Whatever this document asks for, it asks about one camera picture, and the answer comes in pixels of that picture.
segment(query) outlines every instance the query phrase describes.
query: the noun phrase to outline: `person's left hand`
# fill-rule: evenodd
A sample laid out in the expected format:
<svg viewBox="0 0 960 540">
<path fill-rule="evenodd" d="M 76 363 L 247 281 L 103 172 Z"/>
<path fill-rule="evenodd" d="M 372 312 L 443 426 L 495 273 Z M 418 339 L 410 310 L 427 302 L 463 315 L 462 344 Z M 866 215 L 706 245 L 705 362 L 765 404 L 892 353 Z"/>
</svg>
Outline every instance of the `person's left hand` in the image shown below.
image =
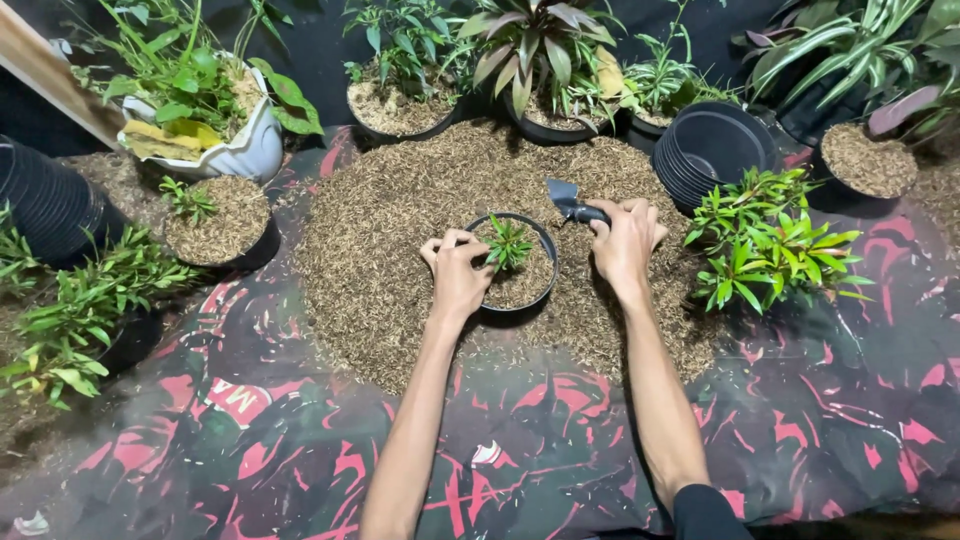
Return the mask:
<svg viewBox="0 0 960 540">
<path fill-rule="evenodd" d="M 466 244 L 458 246 L 457 242 Z M 458 229 L 447 231 L 443 240 L 430 238 L 420 247 L 420 256 L 433 271 L 432 314 L 462 323 L 483 304 L 493 267 L 476 270 L 470 261 L 489 250 L 490 246 L 472 233 Z"/>
</svg>

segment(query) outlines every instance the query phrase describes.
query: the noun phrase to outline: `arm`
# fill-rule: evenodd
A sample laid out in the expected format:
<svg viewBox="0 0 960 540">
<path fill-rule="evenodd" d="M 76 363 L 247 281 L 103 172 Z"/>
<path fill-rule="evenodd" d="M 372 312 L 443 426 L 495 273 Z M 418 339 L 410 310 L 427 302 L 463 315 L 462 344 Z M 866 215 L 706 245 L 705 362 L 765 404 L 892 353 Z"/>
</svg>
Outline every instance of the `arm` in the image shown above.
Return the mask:
<svg viewBox="0 0 960 540">
<path fill-rule="evenodd" d="M 602 221 L 590 224 L 597 232 L 594 256 L 623 307 L 636 430 L 657 496 L 672 514 L 674 497 L 682 488 L 709 485 L 710 480 L 700 428 L 660 337 L 647 282 L 650 256 L 667 230 L 645 199 L 622 206 L 589 204 L 612 220 L 612 229 Z"/>
<path fill-rule="evenodd" d="M 467 244 L 458 247 L 458 241 Z M 470 260 L 489 249 L 472 234 L 456 230 L 420 248 L 434 275 L 433 307 L 423 329 L 417 365 L 373 471 L 360 520 L 361 540 L 414 536 L 437 449 L 453 350 L 492 278 L 490 267 L 474 270 Z"/>
</svg>

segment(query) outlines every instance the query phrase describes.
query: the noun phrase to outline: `broken white pot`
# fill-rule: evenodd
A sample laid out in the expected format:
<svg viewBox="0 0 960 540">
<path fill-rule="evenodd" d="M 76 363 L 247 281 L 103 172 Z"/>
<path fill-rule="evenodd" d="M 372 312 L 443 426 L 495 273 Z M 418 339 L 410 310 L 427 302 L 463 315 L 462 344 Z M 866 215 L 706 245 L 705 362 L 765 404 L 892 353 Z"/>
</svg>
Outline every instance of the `broken white pot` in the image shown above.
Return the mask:
<svg viewBox="0 0 960 540">
<path fill-rule="evenodd" d="M 273 104 L 267 95 L 267 84 L 263 74 L 255 67 L 246 66 L 253 74 L 256 84 L 263 92 L 253 114 L 247 119 L 247 125 L 240 130 L 230 143 L 222 142 L 208 148 L 196 161 L 169 160 L 167 158 L 143 158 L 141 161 L 156 161 L 163 167 L 187 175 L 210 178 L 220 175 L 236 175 L 249 178 L 258 184 L 265 184 L 280 170 L 283 162 L 283 139 L 280 122 L 271 108 Z M 142 120 L 153 123 L 156 110 L 133 96 L 123 100 L 123 115 L 127 120 Z M 122 144 L 124 134 L 117 134 Z"/>
</svg>

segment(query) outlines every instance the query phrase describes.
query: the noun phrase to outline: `trowel handle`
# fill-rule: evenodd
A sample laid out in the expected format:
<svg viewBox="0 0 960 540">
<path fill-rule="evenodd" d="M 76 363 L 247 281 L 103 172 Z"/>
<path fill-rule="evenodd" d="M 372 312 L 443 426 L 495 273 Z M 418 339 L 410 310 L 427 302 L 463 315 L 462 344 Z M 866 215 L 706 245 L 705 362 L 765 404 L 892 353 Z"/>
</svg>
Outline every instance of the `trowel handle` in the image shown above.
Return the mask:
<svg viewBox="0 0 960 540">
<path fill-rule="evenodd" d="M 583 204 L 577 205 L 573 209 L 573 217 L 579 223 L 589 223 L 590 220 L 599 219 L 600 221 L 606 222 L 608 227 L 612 226 L 607 213 L 597 207 L 590 207 Z"/>
</svg>

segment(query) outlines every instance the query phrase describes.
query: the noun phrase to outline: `hand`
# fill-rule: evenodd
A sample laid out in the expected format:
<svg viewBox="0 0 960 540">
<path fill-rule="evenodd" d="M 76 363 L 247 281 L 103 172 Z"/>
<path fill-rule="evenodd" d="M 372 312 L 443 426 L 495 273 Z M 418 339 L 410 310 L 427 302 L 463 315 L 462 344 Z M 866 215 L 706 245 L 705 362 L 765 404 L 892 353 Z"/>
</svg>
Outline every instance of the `hand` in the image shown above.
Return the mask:
<svg viewBox="0 0 960 540">
<path fill-rule="evenodd" d="M 611 219 L 612 228 L 598 219 L 590 221 L 596 233 L 593 256 L 600 275 L 622 302 L 625 294 L 637 293 L 646 286 L 650 256 L 668 230 L 657 223 L 657 207 L 651 207 L 646 199 L 619 205 L 598 200 L 587 204 L 603 210 Z"/>
<path fill-rule="evenodd" d="M 432 315 L 460 323 L 483 304 L 483 296 L 493 279 L 493 267 L 475 270 L 470 261 L 485 255 L 490 246 L 472 233 L 450 229 L 444 239 L 430 238 L 420 248 L 420 256 L 433 271 Z"/>
</svg>

